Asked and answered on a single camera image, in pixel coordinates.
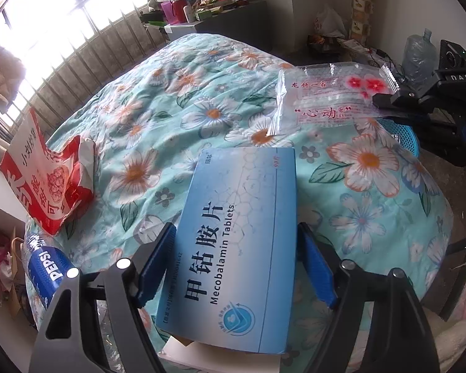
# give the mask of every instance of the red thermos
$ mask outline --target red thermos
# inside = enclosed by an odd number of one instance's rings
[[[188,5],[188,0],[171,0],[173,14],[180,23],[187,23],[183,8]]]

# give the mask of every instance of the blue bottle label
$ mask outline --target blue bottle label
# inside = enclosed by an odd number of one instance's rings
[[[40,246],[33,251],[28,264],[29,276],[45,308],[48,308],[52,301],[63,276],[73,267],[71,261],[58,248]]]

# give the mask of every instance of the bed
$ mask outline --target bed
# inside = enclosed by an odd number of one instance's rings
[[[107,84],[65,121],[50,138],[51,149],[78,134],[96,143],[95,198],[55,236],[72,262],[84,273],[106,269],[155,240],[165,222],[178,223],[203,148],[294,147],[299,221],[368,271],[402,268],[421,298],[450,238],[447,200],[417,158],[374,119],[268,136],[278,72],[289,67],[232,39],[187,35]],[[28,221],[27,232],[35,231]],[[45,310],[29,282],[27,288],[40,325]],[[158,296],[140,315],[160,350],[167,335],[153,324],[157,305]],[[103,304],[99,312],[109,343]],[[351,369],[362,358],[371,315],[369,304]],[[303,371],[329,316],[297,265],[282,371]],[[113,369],[120,369],[117,351],[107,347]]]

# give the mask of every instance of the silver screw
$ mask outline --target silver screw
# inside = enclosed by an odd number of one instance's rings
[[[391,273],[392,275],[394,275],[396,278],[399,278],[399,279],[402,279],[403,277],[405,277],[404,271],[400,268],[392,269]]]
[[[66,276],[71,279],[75,278],[79,274],[80,274],[80,270],[78,268],[71,268],[66,272]]]
[[[342,268],[345,270],[353,270],[356,267],[356,263],[352,260],[343,260]]]
[[[131,259],[128,258],[121,258],[120,260],[117,261],[116,266],[119,269],[126,269],[128,266],[131,265]]]

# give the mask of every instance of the blue gripper pad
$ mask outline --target blue gripper pad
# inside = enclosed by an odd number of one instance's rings
[[[321,243],[321,245],[330,247],[328,244],[324,243]],[[301,224],[299,224],[297,253],[306,269],[318,299],[324,301],[329,308],[336,306],[338,297],[334,289],[333,273],[319,251],[314,236],[308,230],[307,225],[302,227]]]
[[[135,296],[137,307],[143,307],[145,303],[152,300],[157,293],[167,268],[169,255],[171,254],[175,238],[176,227],[171,223],[166,223],[158,237],[152,243],[154,249],[139,276],[139,290]]]

